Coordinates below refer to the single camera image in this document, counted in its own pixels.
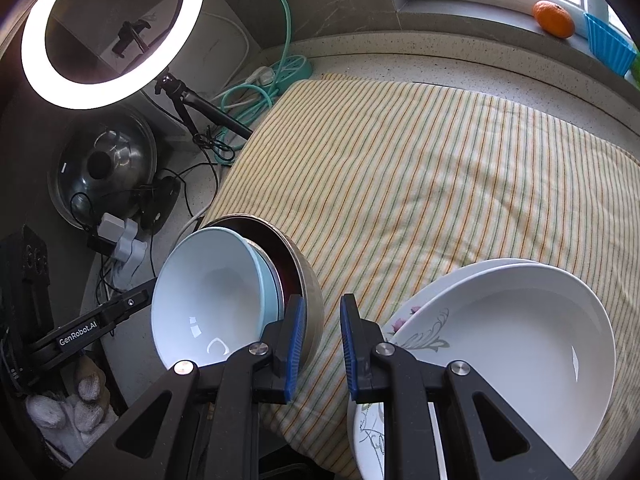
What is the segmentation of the gloved left hand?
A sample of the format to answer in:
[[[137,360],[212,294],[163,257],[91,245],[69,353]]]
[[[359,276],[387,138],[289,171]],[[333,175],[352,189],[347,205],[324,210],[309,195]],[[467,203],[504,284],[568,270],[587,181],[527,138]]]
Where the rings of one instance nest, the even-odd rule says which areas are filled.
[[[118,421],[104,371],[85,354],[76,363],[70,396],[29,396],[25,408],[47,448],[66,468]]]

